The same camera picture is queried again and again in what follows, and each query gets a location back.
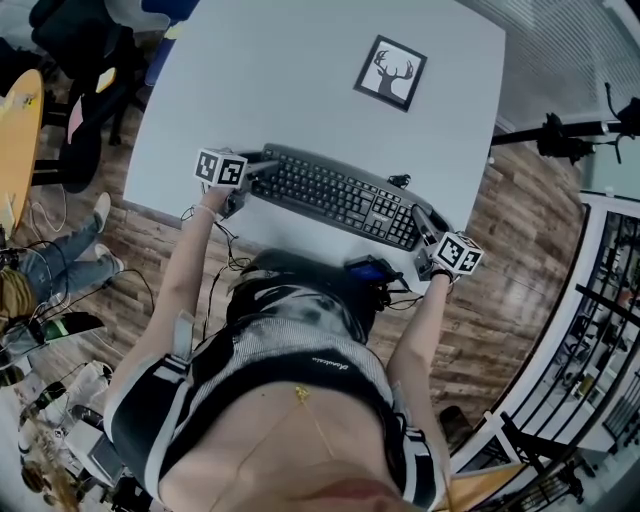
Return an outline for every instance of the deer silhouette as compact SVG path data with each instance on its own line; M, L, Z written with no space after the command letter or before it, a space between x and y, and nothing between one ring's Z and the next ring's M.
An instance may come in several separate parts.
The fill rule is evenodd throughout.
M373 59L373 63L378 66L378 74L382 77L380 80L380 86L378 87L378 93L386 96L389 99L397 101L399 103L404 103L405 98L401 98L400 96L396 96L393 94L391 90L391 84L394 80L399 78L400 80L409 80L413 78L413 64L410 61L407 61L407 70L405 71L403 76L398 75L398 68L394 71L393 75L390 75L387 72L387 68L389 66L382 67L382 61L385 59L385 55L389 52L389 50L380 50L376 54L376 58Z

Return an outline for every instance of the wristband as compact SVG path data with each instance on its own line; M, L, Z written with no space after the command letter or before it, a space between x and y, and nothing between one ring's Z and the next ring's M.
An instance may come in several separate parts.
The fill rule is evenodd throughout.
M446 268L438 268L433 272L431 272L431 279L433 279L433 276L437 276L438 274L443 274L447 276L449 278L449 284L450 285L453 284L453 274L449 272Z
M203 204L197 204L195 206L196 210L204 210L205 212L209 212L211 214L211 216L213 217L213 222L216 222L218 220L218 214L216 212L214 212L211 208L209 208L208 206L205 206Z

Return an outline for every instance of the wrist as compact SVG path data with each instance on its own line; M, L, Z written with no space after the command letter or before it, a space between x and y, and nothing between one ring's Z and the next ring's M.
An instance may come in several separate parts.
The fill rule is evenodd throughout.
M453 284L454 277L449 270L439 267L439 268L435 268L431 272L431 281L432 282L442 281L442 282L446 282L447 285L451 285Z
M211 198L205 195L200 200L200 203L198 204L198 206L206 208L207 210L211 210L215 213L220 213L220 211L224 207L225 201L226 201L226 198L225 199L219 199L217 197Z
M195 215L198 212L202 212L201 215L203 215L204 217L210 218L213 222L216 222L218 220L218 216L219 216L218 212L213 208L210 208L206 204L199 203L197 205L194 205L193 214Z

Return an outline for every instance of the wooden floor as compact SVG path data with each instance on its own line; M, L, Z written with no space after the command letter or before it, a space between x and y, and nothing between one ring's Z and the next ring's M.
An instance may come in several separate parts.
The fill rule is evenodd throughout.
M141 271L156 294L180 236L180 223L141 211L122 199L141 116L129 109L119 147L106 144L105 132L99 173L85 192L67 196L67 222L61 233L77 228L98 195L108 191L113 209L103 241L129 268ZM55 153L61 134L54 130L43 131L43 156ZM583 218L577 169L543 160L523 145L500 148L494 157L495 164L485 169L467 227L486 256L476 273L462 279L450 296L432 374L437 409L458 405L472 424L500 397L534 346L566 277ZM42 203L54 226L60 224L64 208L59 186L34 188L32 200ZM53 239L56 233L44 229L41 214L36 212L35 217L43 237ZM28 226L25 215L17 243L36 239ZM242 249L239 241L238 255ZM206 311L212 276L225 260L226 247L220 238L212 240L200 294L199 322ZM223 324L227 286L233 278L232 272L225 272L216 287L210 332ZM140 278L124 274L112 287L83 300L76 308L98 315L107 328L85 339L47 347L32 357L47 381L92 358L116 365L144 331L151 302ZM370 346L384 361L412 312L387 310L379 314Z

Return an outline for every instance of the black keyboard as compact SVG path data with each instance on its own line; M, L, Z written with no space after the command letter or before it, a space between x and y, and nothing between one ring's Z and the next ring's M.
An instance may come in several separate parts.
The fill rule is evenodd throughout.
M419 240L414 204L440 231L434 235L451 231L429 203L362 169L276 144L266 144L261 157L278 164L260 171L251 193L270 203L405 251Z

